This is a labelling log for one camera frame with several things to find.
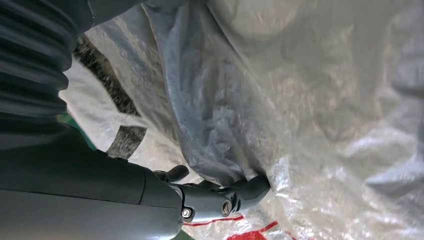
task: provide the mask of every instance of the bolt head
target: bolt head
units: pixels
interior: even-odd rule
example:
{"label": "bolt head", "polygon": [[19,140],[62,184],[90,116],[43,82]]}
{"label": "bolt head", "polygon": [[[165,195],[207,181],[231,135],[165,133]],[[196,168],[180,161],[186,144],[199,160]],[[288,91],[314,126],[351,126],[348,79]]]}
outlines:
{"label": "bolt head", "polygon": [[192,210],[189,208],[183,208],[181,211],[181,216],[188,219],[192,215]]}
{"label": "bolt head", "polygon": [[224,217],[228,217],[228,215],[230,215],[230,213],[231,213],[231,208],[232,208],[233,206],[232,206],[232,204],[231,204],[231,202],[230,201],[224,201],[223,203],[222,203],[222,209],[221,209],[221,213],[222,213],[222,216],[224,216]]}

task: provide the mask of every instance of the screw head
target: screw head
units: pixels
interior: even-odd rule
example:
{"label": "screw head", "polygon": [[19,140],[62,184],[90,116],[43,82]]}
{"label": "screw head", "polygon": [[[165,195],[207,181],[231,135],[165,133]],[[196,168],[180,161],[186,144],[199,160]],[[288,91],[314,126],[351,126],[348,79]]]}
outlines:
{"label": "screw head", "polygon": [[181,211],[181,216],[185,219],[188,219],[192,215],[192,210],[190,208],[183,208]]}
{"label": "screw head", "polygon": [[224,217],[228,217],[231,213],[231,208],[233,208],[230,201],[226,200],[222,203],[221,214]]}

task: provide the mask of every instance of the red marking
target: red marking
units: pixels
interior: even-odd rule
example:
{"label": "red marking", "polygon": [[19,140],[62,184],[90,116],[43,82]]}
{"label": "red marking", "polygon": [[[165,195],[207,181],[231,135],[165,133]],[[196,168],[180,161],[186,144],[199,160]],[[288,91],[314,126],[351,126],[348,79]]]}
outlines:
{"label": "red marking", "polygon": [[273,221],[273,222],[271,222],[270,224],[268,224],[268,226],[266,226],[266,227],[264,227],[264,228],[262,228],[262,229],[258,230],[258,232],[260,232],[260,233],[266,232],[266,231],[268,231],[268,230],[272,229],[273,227],[275,227],[275,225],[277,225],[277,224],[278,224],[278,222],[277,222],[277,221]]}
{"label": "red marking", "polygon": [[230,236],[226,240],[267,240],[259,231],[245,232],[240,235]]}
{"label": "red marking", "polygon": [[295,237],[292,235],[292,233],[291,233],[291,232],[289,232],[289,231],[285,231],[284,233],[285,233],[285,234],[287,234],[287,235],[291,238],[291,240],[298,240],[297,238],[295,238]]}
{"label": "red marking", "polygon": [[268,224],[268,226],[262,229],[259,229],[257,231],[245,232],[243,234],[233,235],[227,238],[226,240],[267,240],[261,233],[272,229],[277,224],[278,224],[277,221],[273,221],[270,224]]}
{"label": "red marking", "polygon": [[216,222],[240,221],[242,219],[244,219],[243,216],[238,216],[238,217],[233,217],[233,218],[214,219],[212,221],[200,222],[200,223],[188,223],[188,222],[184,222],[184,226],[200,227],[200,226],[206,226],[206,225],[209,225],[209,224],[213,224],[213,223],[216,223]]}

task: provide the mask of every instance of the green surface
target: green surface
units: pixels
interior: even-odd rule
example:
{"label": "green surface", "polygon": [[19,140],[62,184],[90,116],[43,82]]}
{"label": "green surface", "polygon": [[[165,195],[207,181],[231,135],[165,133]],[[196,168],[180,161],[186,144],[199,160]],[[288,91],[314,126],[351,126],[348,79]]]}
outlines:
{"label": "green surface", "polygon": [[[81,127],[78,125],[78,123],[72,118],[71,115],[69,114],[64,114],[58,117],[59,121],[61,121],[64,124],[67,124],[69,126],[72,126],[76,129],[78,129],[78,131],[82,134],[82,136],[84,137],[85,141],[87,142],[88,146],[91,149],[96,149],[96,147],[94,146],[94,144],[90,141],[90,139],[87,137],[86,133],[81,129]],[[185,233],[184,231],[180,231],[178,233],[178,235],[176,237],[174,237],[172,240],[193,240],[189,235],[187,235],[187,233]]]}

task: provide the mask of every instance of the plastic sheet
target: plastic sheet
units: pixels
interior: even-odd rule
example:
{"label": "plastic sheet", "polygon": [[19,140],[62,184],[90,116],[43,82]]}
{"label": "plastic sheet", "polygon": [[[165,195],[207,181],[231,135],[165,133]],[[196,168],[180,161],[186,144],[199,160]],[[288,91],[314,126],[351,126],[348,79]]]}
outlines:
{"label": "plastic sheet", "polygon": [[424,239],[423,7],[140,5],[85,33],[138,114],[78,62],[61,96],[101,150],[121,125],[147,128],[129,159],[152,170],[186,161],[223,185],[268,176],[257,208],[186,225],[195,239]]}

